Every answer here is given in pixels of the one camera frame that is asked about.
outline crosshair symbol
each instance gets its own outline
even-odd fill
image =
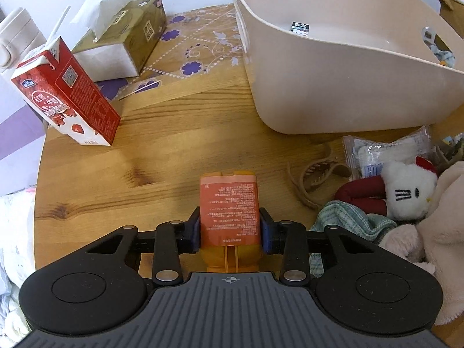
[[[228,282],[229,284],[232,284],[238,280],[238,278],[235,278],[234,276],[229,276],[228,278],[223,279],[225,282]]]

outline beige storage basket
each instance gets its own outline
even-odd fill
[[[287,133],[405,128],[464,102],[464,43],[420,0],[234,0],[256,109]],[[307,23],[309,35],[290,32]],[[456,57],[439,65],[435,31]]]

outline thin stick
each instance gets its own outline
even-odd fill
[[[235,272],[238,273],[238,246],[235,247]]]
[[[55,25],[55,27],[53,28],[52,32],[51,32],[50,35],[48,36],[47,44],[50,43],[50,42],[53,40],[53,37],[54,37],[55,34],[57,33],[57,31],[58,31],[59,27],[61,26],[61,24],[63,23],[64,17],[66,17],[66,14],[68,14],[69,9],[71,9],[71,7],[70,7],[69,5],[66,7],[66,9],[64,9],[63,14],[61,15],[60,19],[59,19],[58,22],[56,23],[56,25]]]
[[[224,258],[226,261],[226,273],[229,273],[229,265],[227,263],[227,246],[224,246]]]

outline orange bottle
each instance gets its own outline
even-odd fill
[[[200,226],[200,253],[208,272],[258,271],[262,249],[256,175],[202,175]]]

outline floral tablecloth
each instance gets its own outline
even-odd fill
[[[131,94],[211,74],[243,61],[233,4],[192,10],[168,17],[168,26],[138,77],[97,82],[103,95]]]

